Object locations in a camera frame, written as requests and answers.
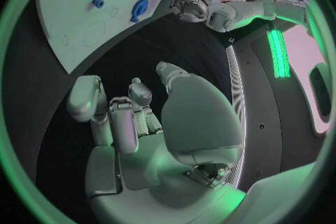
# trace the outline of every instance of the blue plastic block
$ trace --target blue plastic block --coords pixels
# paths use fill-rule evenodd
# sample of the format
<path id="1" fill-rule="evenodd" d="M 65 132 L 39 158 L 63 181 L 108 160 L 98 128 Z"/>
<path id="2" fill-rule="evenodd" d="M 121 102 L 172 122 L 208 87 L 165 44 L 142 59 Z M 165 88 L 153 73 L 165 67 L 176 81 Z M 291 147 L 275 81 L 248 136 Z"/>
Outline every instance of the blue plastic block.
<path id="1" fill-rule="evenodd" d="M 145 14 L 148 9 L 148 0 L 139 0 L 132 9 L 131 22 L 137 23 L 139 21 L 138 16 Z"/>
<path id="2" fill-rule="evenodd" d="M 95 5 L 95 7 L 97 8 L 102 8 L 104 5 L 104 1 L 103 0 L 93 0 L 92 3 Z"/>

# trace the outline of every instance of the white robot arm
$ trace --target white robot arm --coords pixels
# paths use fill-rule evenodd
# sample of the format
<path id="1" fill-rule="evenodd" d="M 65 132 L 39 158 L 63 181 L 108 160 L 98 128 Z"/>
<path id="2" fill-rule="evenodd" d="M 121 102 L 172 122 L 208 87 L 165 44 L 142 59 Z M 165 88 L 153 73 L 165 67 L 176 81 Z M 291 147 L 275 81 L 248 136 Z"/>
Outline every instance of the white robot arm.
<path id="1" fill-rule="evenodd" d="M 304 25 L 310 33 L 306 8 L 292 3 L 274 0 L 254 0 L 251 2 L 229 1 L 211 3 L 207 6 L 201 0 L 171 0 L 175 14 L 183 21 L 205 22 L 217 32 L 227 32 L 248 25 L 255 18 L 274 20 L 280 18 Z"/>

